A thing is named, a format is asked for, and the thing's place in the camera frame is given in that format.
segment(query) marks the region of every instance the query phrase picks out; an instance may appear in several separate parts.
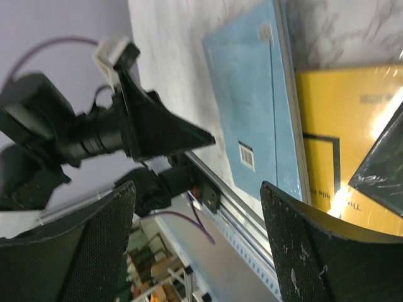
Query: barcode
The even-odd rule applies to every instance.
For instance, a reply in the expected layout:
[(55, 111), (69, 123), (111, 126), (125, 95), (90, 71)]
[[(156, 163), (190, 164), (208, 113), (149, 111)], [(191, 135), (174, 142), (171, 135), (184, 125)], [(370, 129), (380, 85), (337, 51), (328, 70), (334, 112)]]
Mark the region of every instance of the barcode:
[(253, 151), (241, 144), (239, 144), (239, 153), (241, 155), (241, 162), (252, 171), (254, 171), (254, 158)]

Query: marble surface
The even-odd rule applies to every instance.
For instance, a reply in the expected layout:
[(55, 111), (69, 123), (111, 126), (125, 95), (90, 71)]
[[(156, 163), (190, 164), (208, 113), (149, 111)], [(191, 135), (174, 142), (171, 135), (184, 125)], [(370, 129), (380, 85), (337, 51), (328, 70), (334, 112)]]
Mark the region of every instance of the marble surface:
[[(196, 154), (259, 216), (260, 202), (232, 181), (202, 38), (261, 0), (129, 0), (142, 52), (142, 86), (169, 110), (211, 131), (217, 144)], [(403, 0), (287, 0), (294, 67), (324, 69), (403, 59)]]
[(297, 70), (403, 59), (402, 0), (288, 0), (287, 16)]

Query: black mesh gripper pad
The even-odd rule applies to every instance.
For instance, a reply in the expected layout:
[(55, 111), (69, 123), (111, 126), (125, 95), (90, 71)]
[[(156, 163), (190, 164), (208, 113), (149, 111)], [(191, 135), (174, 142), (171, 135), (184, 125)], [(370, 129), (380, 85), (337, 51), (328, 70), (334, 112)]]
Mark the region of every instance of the black mesh gripper pad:
[(268, 182), (264, 221), (283, 301), (403, 301), (403, 238), (297, 201)]
[(113, 302), (134, 202), (130, 182), (22, 237), (0, 238), (0, 301)]

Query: light blue book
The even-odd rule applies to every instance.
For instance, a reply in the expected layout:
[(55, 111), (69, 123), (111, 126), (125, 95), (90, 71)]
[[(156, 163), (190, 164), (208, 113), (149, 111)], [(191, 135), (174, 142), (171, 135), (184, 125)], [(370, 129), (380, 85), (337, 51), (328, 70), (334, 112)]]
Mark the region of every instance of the light blue book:
[(269, 181), (310, 204), (287, 23), (265, 1), (203, 39), (237, 187), (260, 200)]

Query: book cover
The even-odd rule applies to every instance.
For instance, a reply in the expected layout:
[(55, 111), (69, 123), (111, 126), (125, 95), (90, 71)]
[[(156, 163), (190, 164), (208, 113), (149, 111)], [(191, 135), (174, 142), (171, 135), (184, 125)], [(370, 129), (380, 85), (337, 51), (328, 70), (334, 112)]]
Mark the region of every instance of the book cover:
[(295, 76), (279, 0), (265, 1), (203, 39), (237, 187), (262, 181), (310, 204)]
[(399, 215), (348, 184), (402, 103), (403, 65), (298, 72), (296, 82), (312, 205), (403, 235)]

